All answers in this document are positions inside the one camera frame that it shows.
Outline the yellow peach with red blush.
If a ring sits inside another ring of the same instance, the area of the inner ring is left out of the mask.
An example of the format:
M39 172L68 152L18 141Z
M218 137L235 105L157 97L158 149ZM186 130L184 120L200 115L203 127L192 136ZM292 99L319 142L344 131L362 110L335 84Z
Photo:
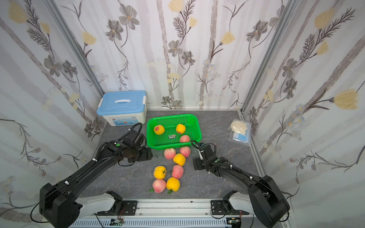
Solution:
M156 135L162 135L165 132L165 128L162 125L156 125L154 127L154 133Z

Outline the aluminium front rail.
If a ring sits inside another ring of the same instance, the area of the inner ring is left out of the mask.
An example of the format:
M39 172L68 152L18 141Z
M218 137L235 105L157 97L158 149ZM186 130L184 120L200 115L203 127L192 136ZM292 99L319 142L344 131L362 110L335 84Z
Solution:
M121 199L105 193L99 196L78 198L77 202L85 205L81 212L81 217L96 214L100 211L108 211L113 204ZM143 218L169 218L169 217L203 217L211 214L209 199L179 199L179 200L137 200L137 209L134 217ZM239 192L231 195L226 201L238 211L246 211L253 214L253 209L249 201L249 196Z

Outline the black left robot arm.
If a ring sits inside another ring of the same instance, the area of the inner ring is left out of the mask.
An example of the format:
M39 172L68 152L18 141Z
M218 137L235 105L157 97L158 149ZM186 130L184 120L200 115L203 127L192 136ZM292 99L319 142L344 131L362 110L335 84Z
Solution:
M81 169L54 185L47 183L40 189L40 199L36 204L39 213L53 227L68 228L86 208L77 202L79 195L102 173L124 159L131 164L152 159L152 151L146 143L146 137L132 129L117 140L102 143L95 157Z

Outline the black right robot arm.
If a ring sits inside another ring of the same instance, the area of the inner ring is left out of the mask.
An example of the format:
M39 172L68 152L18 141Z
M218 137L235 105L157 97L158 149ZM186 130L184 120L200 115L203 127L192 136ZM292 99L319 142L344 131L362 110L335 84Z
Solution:
M276 182L268 175L259 177L234 166L224 157L217 157L216 148L210 143L191 141L199 152L193 160L195 170L205 170L217 177L232 181L248 192L253 214L267 228L289 219L290 205Z

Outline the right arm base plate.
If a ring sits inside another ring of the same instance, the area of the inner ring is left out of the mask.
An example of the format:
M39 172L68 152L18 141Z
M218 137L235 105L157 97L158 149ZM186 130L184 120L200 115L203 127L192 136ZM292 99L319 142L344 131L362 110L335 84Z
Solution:
M211 214L213 216L242 216L249 215L246 211L235 210L228 201L222 199L215 199L210 201Z

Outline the yellow peach bottom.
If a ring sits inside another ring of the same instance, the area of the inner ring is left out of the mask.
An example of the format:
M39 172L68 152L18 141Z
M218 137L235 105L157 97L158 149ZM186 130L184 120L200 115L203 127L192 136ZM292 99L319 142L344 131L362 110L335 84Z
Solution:
M177 192L180 189L180 181L177 178L171 177L166 182L166 188L168 190L168 194L172 192Z

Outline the blue lid storage box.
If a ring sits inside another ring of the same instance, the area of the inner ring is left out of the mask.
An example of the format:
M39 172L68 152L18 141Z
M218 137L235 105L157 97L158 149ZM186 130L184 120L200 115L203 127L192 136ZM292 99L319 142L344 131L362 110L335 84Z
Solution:
M146 122L146 92L119 91L103 95L98 105L97 114L110 126L134 125Z

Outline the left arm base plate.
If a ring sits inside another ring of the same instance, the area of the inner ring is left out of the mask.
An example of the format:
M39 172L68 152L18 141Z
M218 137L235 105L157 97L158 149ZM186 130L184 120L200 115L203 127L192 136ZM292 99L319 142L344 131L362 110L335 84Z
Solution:
M117 200L108 211L96 213L98 216L134 216L138 201L136 200Z

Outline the green plastic perforated basket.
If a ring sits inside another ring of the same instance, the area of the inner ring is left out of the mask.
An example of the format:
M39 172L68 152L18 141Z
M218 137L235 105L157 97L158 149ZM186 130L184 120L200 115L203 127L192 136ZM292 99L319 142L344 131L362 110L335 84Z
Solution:
M186 126L184 134L178 134L176 132L176 126L183 124ZM162 125L165 128L165 132L162 135L156 135L154 133L154 127L156 125ZM175 139L169 139L169 135L176 135ZM188 135L191 140L200 142L202 139L202 133L198 118L193 114L181 114L173 116L162 116L150 119L147 122L146 138L148 147L157 151L165 150L168 148L179 148L184 146L191 146L190 142L181 143L180 137Z

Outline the pink peach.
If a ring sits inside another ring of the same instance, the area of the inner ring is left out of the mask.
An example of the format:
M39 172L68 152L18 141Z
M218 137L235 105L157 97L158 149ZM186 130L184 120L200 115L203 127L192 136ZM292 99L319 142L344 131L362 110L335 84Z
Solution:
M184 173L184 168L180 165L175 165L172 170L172 177L176 179L182 178Z
M149 190L150 192L155 193L162 193L166 188L166 181L163 179L156 179L153 184L152 188Z
M190 141L191 141L191 139L188 135L183 135L183 136L180 137L180 142L181 143L187 143L187 142L190 142Z
M191 149L189 146L181 147L180 154L182 154L185 158L191 155Z
M166 159L172 160L176 156L176 150L174 148L165 149L163 155Z

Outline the small green circuit board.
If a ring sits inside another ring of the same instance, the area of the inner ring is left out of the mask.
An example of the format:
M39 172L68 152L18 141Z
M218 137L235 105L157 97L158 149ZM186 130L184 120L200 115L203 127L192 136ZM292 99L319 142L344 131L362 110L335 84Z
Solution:
M122 226L125 224L124 219L112 218L109 222L109 226Z

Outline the clear bag of white gloves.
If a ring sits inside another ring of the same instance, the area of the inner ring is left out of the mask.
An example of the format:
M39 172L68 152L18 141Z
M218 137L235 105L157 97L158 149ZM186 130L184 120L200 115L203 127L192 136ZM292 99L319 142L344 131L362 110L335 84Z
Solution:
M251 123L246 122L246 121L242 121L239 119L233 119L233 121L231 122L228 129L234 133L246 135L251 131L252 125L251 125Z

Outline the blue face mask pack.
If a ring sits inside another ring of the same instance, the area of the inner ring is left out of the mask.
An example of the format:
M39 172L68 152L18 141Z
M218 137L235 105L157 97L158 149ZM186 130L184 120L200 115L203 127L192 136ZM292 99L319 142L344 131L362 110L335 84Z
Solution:
M243 145L250 145L251 144L251 137L250 134L248 135L242 135L236 132L231 132L231 135L229 137L229 141L240 143Z

